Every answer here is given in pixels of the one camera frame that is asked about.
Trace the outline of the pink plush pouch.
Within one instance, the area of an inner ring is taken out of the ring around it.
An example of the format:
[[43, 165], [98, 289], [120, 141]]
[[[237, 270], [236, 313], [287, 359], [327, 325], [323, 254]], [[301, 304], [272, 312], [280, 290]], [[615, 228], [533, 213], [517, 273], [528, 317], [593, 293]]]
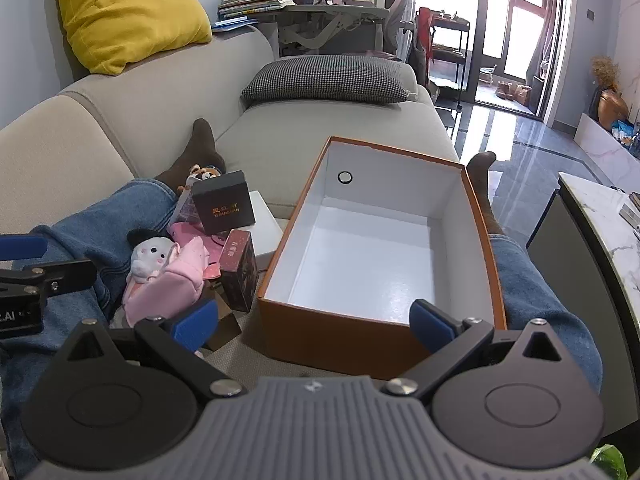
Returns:
[[134, 326], [152, 315], [172, 318], [200, 299], [204, 282], [201, 271], [185, 269], [175, 259], [157, 278], [145, 284], [127, 282], [122, 296], [127, 325]]

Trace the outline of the maroon patterned box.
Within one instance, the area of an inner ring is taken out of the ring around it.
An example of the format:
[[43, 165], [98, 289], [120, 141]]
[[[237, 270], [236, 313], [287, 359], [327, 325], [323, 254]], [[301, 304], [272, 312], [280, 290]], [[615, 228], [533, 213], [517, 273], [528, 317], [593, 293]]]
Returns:
[[229, 233], [219, 259], [220, 282], [232, 310], [250, 312], [254, 304], [258, 270], [250, 232]]

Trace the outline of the white dog plush toy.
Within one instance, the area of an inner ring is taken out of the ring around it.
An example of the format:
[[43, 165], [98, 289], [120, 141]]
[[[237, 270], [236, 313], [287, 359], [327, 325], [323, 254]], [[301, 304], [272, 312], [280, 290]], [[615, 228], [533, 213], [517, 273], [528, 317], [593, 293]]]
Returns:
[[153, 230], [132, 230], [127, 240], [132, 249], [128, 283], [142, 285], [157, 278], [179, 252], [177, 243]]

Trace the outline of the black square gift box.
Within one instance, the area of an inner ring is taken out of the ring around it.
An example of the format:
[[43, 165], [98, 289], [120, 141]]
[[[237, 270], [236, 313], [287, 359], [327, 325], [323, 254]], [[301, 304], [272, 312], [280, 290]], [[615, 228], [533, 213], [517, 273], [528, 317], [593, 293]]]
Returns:
[[250, 191], [242, 170], [194, 183], [192, 198], [207, 235], [255, 223]]

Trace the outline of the red panda plush toy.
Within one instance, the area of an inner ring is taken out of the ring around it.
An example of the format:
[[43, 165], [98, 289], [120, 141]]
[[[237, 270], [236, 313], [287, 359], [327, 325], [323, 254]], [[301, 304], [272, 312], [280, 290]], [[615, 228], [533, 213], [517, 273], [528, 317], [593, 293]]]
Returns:
[[191, 167], [184, 185], [178, 187], [178, 193], [181, 194], [184, 191], [190, 191], [196, 182], [202, 182], [220, 176], [222, 176], [222, 172], [215, 166], [194, 165]]

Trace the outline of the brown cardboard small box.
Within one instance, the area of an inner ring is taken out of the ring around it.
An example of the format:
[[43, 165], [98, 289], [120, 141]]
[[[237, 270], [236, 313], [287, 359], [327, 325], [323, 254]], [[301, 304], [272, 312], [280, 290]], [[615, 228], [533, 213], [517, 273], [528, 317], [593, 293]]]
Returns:
[[206, 288], [203, 292], [205, 299], [214, 300], [218, 311], [218, 324], [213, 335], [206, 341], [205, 347], [208, 350], [217, 351], [235, 337], [242, 334], [241, 327], [230, 309], [224, 297], [214, 288]]

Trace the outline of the blue jeans leg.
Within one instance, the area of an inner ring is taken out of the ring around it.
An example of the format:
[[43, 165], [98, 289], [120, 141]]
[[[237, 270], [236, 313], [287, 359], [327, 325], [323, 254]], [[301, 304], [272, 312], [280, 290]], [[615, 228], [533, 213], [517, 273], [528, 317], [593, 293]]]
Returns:
[[504, 234], [490, 234], [489, 240], [510, 330], [522, 330], [533, 318], [544, 318], [600, 393], [602, 359], [586, 324], [563, 306], [523, 247]]
[[40, 462], [22, 427], [23, 404], [78, 323], [85, 318], [111, 321], [130, 269], [127, 235], [140, 229], [163, 231], [176, 200], [176, 192], [163, 182], [132, 180], [99, 203], [32, 230], [48, 242], [47, 251], [15, 263], [17, 269], [44, 270], [49, 264], [90, 260], [96, 276], [90, 287], [69, 292], [70, 279], [49, 272], [42, 331], [1, 341], [1, 422], [15, 479], [28, 476]]

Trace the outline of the orange cardboard box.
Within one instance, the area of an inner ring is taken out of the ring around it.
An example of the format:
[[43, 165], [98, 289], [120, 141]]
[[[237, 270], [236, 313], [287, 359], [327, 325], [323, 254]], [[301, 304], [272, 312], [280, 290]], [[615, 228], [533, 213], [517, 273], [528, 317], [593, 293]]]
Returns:
[[390, 379], [427, 350], [409, 328], [423, 299], [506, 327], [495, 257], [465, 168], [332, 136], [257, 295], [267, 353]]

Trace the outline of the right brown sock foot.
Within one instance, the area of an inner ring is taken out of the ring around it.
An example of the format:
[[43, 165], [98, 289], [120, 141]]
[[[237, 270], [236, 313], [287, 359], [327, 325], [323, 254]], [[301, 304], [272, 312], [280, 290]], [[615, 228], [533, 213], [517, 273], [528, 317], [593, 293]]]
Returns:
[[488, 195], [488, 177], [491, 165], [496, 161], [494, 152], [481, 152], [474, 155], [466, 165], [472, 188], [480, 205], [489, 234], [503, 235], [503, 230], [494, 216]]

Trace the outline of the brown sock foot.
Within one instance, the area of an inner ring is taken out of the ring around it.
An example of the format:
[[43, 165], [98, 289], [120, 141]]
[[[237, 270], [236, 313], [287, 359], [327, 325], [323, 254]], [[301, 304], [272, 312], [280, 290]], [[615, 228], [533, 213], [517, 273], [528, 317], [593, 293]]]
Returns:
[[227, 165], [216, 149], [213, 129], [204, 118], [194, 120], [190, 139], [183, 152], [155, 180], [179, 192], [194, 169], [215, 169], [217, 174], [227, 172]]
[[503, 230], [494, 216], [488, 195], [488, 177], [491, 165], [496, 161], [494, 152], [481, 152], [474, 155], [466, 165], [472, 188], [480, 205], [489, 234], [503, 235]]

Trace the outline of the left brown sock foot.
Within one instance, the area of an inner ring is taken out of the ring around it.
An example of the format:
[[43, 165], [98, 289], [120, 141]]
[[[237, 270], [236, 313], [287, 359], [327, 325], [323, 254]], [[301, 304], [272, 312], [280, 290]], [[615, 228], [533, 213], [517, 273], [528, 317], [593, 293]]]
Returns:
[[194, 169], [215, 169], [217, 174], [227, 172], [227, 165], [216, 149], [213, 129], [204, 118], [194, 120], [190, 139], [183, 152], [155, 180], [179, 192]]

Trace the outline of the white tv cabinet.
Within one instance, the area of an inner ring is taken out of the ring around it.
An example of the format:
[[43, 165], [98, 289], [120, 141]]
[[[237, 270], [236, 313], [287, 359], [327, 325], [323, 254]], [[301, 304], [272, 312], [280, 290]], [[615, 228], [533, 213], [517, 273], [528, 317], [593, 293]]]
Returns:
[[574, 141], [615, 186], [640, 192], [640, 162], [588, 115], [582, 114]]

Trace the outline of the grey checked cushion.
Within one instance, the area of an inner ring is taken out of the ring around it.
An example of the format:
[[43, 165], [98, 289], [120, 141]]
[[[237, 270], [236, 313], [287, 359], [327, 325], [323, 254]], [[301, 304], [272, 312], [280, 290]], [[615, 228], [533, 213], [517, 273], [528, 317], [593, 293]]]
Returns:
[[331, 100], [396, 104], [419, 96], [416, 76], [401, 62], [370, 55], [302, 55], [265, 65], [243, 89], [247, 103]]

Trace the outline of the orange vase dried flowers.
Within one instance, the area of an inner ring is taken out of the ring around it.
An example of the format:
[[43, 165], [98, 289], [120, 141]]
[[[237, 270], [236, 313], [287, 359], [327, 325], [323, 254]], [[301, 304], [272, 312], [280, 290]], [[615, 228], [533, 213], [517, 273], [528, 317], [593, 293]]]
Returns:
[[613, 122], [628, 118], [628, 105], [618, 88], [618, 65], [608, 56], [596, 56], [592, 59], [591, 69], [596, 80], [597, 116], [602, 128], [610, 131]]

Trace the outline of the stack of books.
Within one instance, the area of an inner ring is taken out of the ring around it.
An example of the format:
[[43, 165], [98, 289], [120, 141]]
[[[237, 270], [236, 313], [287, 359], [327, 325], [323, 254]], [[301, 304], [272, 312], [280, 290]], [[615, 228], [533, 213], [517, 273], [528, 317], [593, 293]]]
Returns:
[[221, 0], [218, 6], [218, 18], [242, 18], [256, 13], [280, 11], [286, 6], [292, 6], [293, 0]]

